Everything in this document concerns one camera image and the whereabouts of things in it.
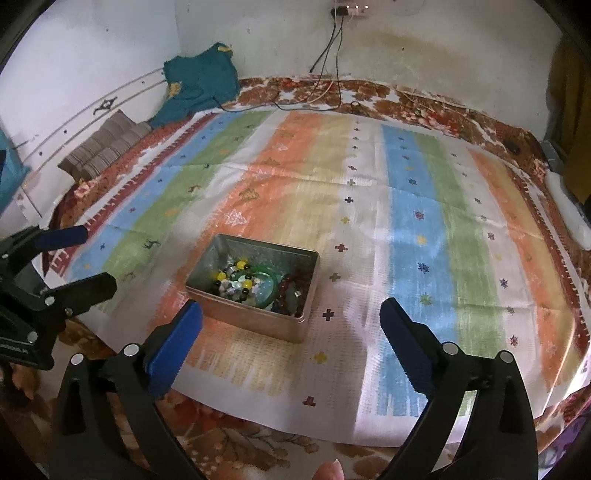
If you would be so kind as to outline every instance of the wall stain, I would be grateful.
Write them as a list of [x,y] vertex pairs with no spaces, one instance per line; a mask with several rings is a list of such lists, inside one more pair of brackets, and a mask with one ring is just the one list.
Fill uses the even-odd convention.
[[354,77],[379,80],[479,104],[491,95],[468,58],[410,36],[355,28],[345,38],[343,70]]

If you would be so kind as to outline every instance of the green stripe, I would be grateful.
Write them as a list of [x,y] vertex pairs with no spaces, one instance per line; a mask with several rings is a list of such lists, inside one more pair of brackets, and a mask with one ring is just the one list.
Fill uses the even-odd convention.
[[439,140],[416,134],[441,203],[450,271],[456,290],[457,338],[468,354],[495,356],[504,347],[489,252],[464,190]]
[[[253,127],[258,127],[271,113],[248,112],[236,117],[195,158],[183,165],[162,195],[129,227],[103,265],[103,270],[121,278],[148,265],[158,247],[144,248],[146,239],[164,243],[183,209],[202,198],[201,192],[209,185],[220,165],[256,130]],[[194,185],[199,185],[201,189],[190,193]]]

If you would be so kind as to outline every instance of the striped pillow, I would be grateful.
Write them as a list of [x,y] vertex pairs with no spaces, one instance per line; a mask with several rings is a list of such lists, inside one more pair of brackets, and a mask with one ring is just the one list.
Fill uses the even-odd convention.
[[117,110],[88,140],[75,148],[59,164],[59,168],[78,181],[79,171],[84,168],[84,165],[134,125],[133,120],[130,120],[121,110]]
[[152,131],[148,122],[134,125],[120,138],[104,148],[98,155],[95,155],[80,170],[80,179],[88,181],[97,178],[107,167],[115,163],[121,155],[127,152],[142,138]]

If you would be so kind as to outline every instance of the white wall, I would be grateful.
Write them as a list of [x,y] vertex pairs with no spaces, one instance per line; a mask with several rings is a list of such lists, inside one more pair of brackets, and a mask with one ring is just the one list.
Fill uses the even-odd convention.
[[85,107],[180,50],[174,0],[58,0],[0,74],[0,127],[21,158]]
[[24,203],[15,196],[0,218],[0,236],[50,215],[73,184],[57,165],[109,115],[92,115],[97,100],[118,89],[115,105],[133,120],[157,111],[165,87],[148,88],[164,76],[145,75],[179,52],[174,0],[58,0],[36,20],[0,73],[0,128],[26,142],[18,153],[33,169],[19,190]]
[[[328,41],[332,3],[176,0],[181,50],[195,55],[222,41],[240,76],[303,74]],[[534,0],[426,0],[405,17],[395,13],[423,0],[361,3],[370,14],[345,29],[341,73],[448,95],[543,136],[560,31]]]

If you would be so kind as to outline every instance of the power socket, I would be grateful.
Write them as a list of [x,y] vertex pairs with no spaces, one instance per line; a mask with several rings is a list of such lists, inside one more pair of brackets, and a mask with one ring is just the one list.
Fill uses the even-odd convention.
[[338,2],[337,8],[345,7],[350,17],[367,17],[369,15],[369,4],[363,2]]

